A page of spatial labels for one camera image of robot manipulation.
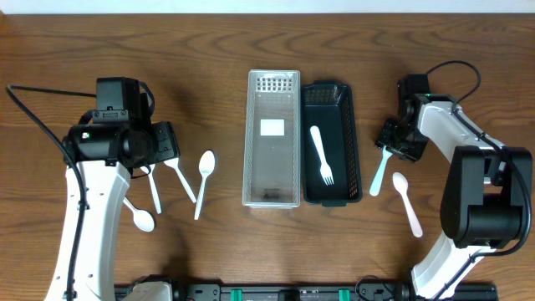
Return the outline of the pink-white plastic spoon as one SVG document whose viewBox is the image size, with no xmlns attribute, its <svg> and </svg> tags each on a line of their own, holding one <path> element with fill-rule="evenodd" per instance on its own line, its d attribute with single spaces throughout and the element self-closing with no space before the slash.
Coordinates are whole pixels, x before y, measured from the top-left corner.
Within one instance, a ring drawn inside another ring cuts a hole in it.
<svg viewBox="0 0 535 301">
<path fill-rule="evenodd" d="M 402 197 L 402 201 L 405 206 L 405 211 L 408 217 L 408 221 L 410 224 L 410 229 L 415 237 L 422 237 L 423 236 L 423 230 L 419 223 L 419 220 L 415 214 L 415 211 L 410 203 L 410 199 L 408 197 L 408 181 L 406 178 L 399 172 L 395 172 L 392 176 L 392 181 L 394 184 L 395 189 L 400 193 Z"/>
</svg>

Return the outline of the pale green plastic fork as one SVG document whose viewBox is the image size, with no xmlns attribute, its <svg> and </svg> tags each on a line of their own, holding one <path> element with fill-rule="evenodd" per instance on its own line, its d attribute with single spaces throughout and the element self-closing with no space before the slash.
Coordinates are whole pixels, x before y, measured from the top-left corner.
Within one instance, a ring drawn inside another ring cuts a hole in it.
<svg viewBox="0 0 535 301">
<path fill-rule="evenodd" d="M 392 156 L 392 153 L 387 149 L 386 146 L 382 148 L 382 158 L 380 161 L 380 164 L 377 168 L 377 171 L 375 173 L 374 179 L 371 182 L 370 188 L 369 188 L 369 194 L 371 196 L 378 196 L 380 193 L 380 189 L 382 186 L 382 182 L 384 179 L 384 173 L 386 169 L 386 165 L 388 162 L 388 159 Z"/>
</svg>

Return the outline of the white plastic fork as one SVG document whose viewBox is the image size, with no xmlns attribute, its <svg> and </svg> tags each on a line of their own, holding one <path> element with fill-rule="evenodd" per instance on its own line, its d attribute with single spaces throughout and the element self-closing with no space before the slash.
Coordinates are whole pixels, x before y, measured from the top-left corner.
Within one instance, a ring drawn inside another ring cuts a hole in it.
<svg viewBox="0 0 535 301">
<path fill-rule="evenodd" d="M 316 148 L 316 151 L 318 153 L 318 158 L 319 158 L 319 161 L 320 161 L 320 167 L 319 167 L 319 172 L 320 172 L 320 175 L 324 181 L 324 184 L 326 186 L 331 186 L 334 184 L 334 179 L 333 179 L 333 173 L 332 173 L 332 170 L 326 160 L 326 155 L 325 155 L 325 152 L 324 152 L 324 146 L 323 146 L 323 141 L 322 141 L 322 137 L 321 137 L 321 133 L 320 133 L 320 130 L 319 128 L 316 126 L 316 125 L 313 125 L 310 127 L 310 134 L 312 136 L 312 139 L 313 139 L 313 143 L 314 143 L 314 146 Z"/>
</svg>

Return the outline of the white spoon near arm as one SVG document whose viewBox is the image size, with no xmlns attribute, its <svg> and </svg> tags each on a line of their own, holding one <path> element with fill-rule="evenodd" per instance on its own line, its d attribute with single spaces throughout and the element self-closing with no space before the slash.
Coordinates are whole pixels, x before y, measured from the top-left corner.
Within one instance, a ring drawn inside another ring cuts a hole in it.
<svg viewBox="0 0 535 301">
<path fill-rule="evenodd" d="M 152 232 L 155 229 L 155 218 L 147 210 L 136 208 L 130 200 L 125 197 L 123 204 L 132 212 L 134 224 L 143 232 Z"/>
</svg>

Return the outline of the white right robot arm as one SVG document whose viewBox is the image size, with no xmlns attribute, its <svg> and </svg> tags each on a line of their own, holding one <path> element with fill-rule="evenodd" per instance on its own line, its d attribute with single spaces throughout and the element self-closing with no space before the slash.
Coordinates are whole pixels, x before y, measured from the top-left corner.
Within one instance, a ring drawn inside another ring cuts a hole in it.
<svg viewBox="0 0 535 301">
<path fill-rule="evenodd" d="M 399 97 L 399 118 L 384 143 L 409 158 L 432 141 L 450 162 L 441 201 L 442 232 L 411 270 L 414 293 L 438 300 L 484 257 L 506 256 L 527 241 L 532 224 L 532 155 L 489 137 L 448 94 Z"/>
</svg>

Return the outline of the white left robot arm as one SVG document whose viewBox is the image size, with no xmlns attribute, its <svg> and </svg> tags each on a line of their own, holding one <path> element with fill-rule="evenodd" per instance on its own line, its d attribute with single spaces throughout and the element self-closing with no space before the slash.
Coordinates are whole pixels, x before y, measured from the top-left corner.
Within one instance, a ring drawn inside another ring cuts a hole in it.
<svg viewBox="0 0 535 301">
<path fill-rule="evenodd" d="M 64 138 L 69 164 L 59 257 L 48 300 L 114 300 L 121 207 L 132 171 L 179 156 L 172 124 L 75 125 Z"/>
</svg>

